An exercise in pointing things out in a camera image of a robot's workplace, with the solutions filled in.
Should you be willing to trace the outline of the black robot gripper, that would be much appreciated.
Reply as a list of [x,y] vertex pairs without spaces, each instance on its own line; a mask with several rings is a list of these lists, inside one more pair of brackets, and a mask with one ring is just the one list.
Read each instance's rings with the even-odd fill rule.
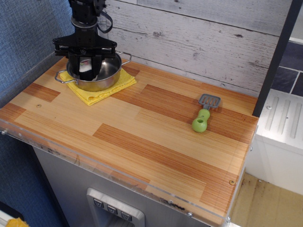
[[102,58],[114,58],[116,42],[99,36],[94,28],[76,28],[68,36],[53,39],[55,55],[69,59],[72,74],[80,75],[80,57],[92,57],[92,77],[97,77],[102,65]]

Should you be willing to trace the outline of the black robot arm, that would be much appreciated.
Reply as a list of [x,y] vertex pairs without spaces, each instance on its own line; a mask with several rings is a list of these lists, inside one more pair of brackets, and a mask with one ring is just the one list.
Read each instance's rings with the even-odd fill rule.
[[75,32],[69,36],[53,39],[55,55],[65,56],[69,60],[71,72],[81,80],[92,81],[98,76],[102,61],[115,58],[117,43],[98,35],[98,31],[106,34],[112,27],[101,30],[98,18],[112,18],[103,11],[104,0],[70,0],[71,23]]

